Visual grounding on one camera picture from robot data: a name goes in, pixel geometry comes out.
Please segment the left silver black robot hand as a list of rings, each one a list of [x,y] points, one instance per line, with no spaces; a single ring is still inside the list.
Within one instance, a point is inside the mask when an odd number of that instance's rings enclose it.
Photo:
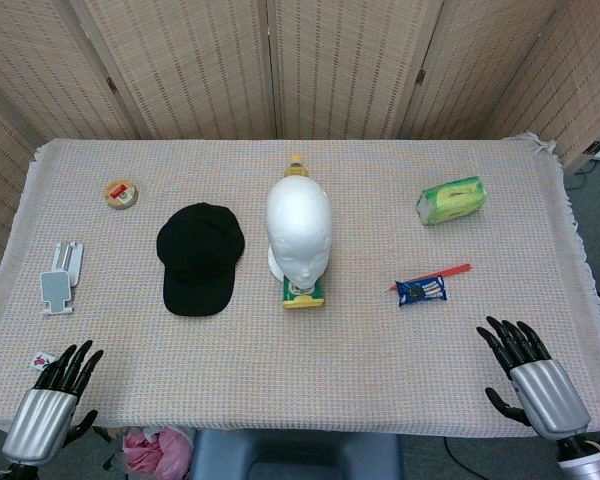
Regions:
[[[91,428],[93,409],[79,422],[74,415],[104,352],[91,353],[90,340],[69,346],[44,368],[24,395],[2,447],[13,470],[35,470]]]

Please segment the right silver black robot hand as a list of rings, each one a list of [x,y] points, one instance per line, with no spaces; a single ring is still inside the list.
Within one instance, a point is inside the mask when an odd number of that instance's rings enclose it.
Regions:
[[[486,318],[477,333],[491,349],[520,405],[505,402],[491,388],[485,394],[504,417],[532,428],[540,437],[561,441],[585,433],[591,415],[563,366],[527,323]]]

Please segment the black baseball cap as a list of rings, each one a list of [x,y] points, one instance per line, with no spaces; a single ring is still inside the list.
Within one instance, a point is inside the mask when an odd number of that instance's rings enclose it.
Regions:
[[[201,202],[178,210],[156,240],[167,310],[184,317],[207,317],[224,310],[244,249],[243,232],[229,208]]]

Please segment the white foam mannequin head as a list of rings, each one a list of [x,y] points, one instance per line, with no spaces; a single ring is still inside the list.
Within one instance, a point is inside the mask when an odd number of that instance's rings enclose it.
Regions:
[[[327,269],[333,240],[331,202],[321,185],[287,176],[269,191],[266,232],[270,272],[306,290]]]

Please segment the pink plastic bag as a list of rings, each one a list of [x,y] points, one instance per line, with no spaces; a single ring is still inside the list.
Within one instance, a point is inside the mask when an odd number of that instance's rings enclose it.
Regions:
[[[131,428],[115,465],[127,480],[190,480],[196,432],[189,427]]]

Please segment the white folding phone stand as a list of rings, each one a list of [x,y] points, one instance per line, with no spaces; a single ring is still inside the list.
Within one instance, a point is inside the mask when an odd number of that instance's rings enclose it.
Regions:
[[[84,246],[82,243],[59,242],[55,246],[51,270],[40,274],[41,299],[44,315],[62,315],[73,312],[69,305],[72,290],[80,280]]]

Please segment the red pen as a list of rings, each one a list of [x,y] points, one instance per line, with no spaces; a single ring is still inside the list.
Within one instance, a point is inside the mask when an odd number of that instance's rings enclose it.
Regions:
[[[472,268],[472,265],[470,263],[465,263],[465,264],[453,266],[453,267],[448,268],[448,269],[437,271],[437,272],[434,272],[434,273],[425,274],[425,275],[420,276],[420,277],[416,277],[416,278],[412,278],[412,279],[407,279],[407,282],[418,281],[418,280],[423,280],[423,279],[426,279],[426,278],[432,278],[432,277],[438,277],[438,276],[442,276],[442,277],[455,276],[455,275],[458,275],[458,274],[466,273],[466,272],[470,271],[471,268]]]

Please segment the blue Oreo cookie pack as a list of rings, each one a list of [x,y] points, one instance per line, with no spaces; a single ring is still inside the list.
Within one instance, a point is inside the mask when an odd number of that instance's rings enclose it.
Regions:
[[[395,287],[400,307],[425,301],[447,300],[446,288],[442,276],[426,277],[408,282],[396,282]]]

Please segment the green tissue pack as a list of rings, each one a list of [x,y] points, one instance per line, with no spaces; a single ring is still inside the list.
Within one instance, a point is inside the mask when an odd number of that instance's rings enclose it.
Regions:
[[[473,176],[423,190],[416,203],[416,212],[423,225],[437,225],[479,211],[486,200],[482,180]]]

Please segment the round beige tape roll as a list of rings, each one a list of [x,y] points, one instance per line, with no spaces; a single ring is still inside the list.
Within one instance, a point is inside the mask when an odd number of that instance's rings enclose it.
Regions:
[[[111,182],[104,190],[107,204],[116,210],[125,210],[134,206],[138,195],[136,185],[124,179]]]

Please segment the beige woven tablecloth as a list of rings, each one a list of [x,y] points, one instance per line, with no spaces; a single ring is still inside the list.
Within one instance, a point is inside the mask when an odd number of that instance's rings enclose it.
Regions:
[[[322,307],[287,310],[269,272],[266,197],[297,154],[333,206]],[[421,192],[478,176],[486,203],[425,226]],[[131,208],[104,197],[133,182]],[[246,247],[228,306],[170,313],[160,228],[198,202],[228,207]],[[44,315],[40,274],[59,242],[84,246],[73,312]],[[443,277],[447,300],[400,307],[396,282]],[[37,374],[36,352],[104,352],[79,404],[103,426],[306,428],[526,436],[485,395],[516,395],[476,328],[536,330],[600,431],[600,302],[557,160],[493,141],[80,141],[36,151],[0,264],[0,429]]]

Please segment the blue padded seat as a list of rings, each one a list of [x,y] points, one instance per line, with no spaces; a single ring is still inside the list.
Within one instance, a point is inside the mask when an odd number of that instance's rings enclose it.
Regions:
[[[191,480],[248,480],[258,464],[327,468],[342,480],[404,480],[396,434],[275,429],[198,432]]]

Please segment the green yellow plastic container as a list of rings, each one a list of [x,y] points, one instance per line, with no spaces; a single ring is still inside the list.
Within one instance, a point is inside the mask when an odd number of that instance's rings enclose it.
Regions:
[[[285,309],[303,309],[321,307],[325,297],[322,283],[317,280],[312,287],[301,289],[287,277],[283,278],[283,307]]]

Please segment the woven folding screen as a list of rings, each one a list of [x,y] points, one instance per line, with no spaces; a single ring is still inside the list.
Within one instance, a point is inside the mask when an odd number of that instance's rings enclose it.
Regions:
[[[0,261],[71,139],[600,141],[600,0],[0,0]]]

